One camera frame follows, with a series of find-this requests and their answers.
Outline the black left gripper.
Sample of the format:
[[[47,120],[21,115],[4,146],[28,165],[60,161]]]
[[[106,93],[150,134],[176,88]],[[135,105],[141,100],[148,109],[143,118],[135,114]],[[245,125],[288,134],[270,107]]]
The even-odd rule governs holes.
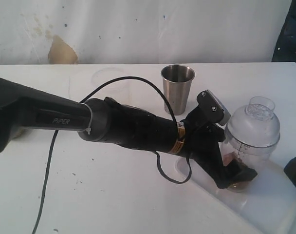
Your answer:
[[[199,160],[199,166],[214,180],[219,189],[239,182],[250,182],[257,171],[233,159],[224,166],[219,143],[225,140],[224,129],[211,123],[199,108],[194,108],[182,120],[185,127],[184,145],[180,156]]]

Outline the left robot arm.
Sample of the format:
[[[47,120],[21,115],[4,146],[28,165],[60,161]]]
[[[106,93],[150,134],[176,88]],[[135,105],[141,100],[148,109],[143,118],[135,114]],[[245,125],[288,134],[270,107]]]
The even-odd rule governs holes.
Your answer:
[[[90,142],[163,152],[194,160],[220,189],[249,182],[257,171],[233,159],[223,164],[219,143],[225,113],[211,94],[205,94],[186,118],[166,119],[122,105],[114,99],[87,96],[75,102],[0,78],[0,153],[21,129],[76,131]]]

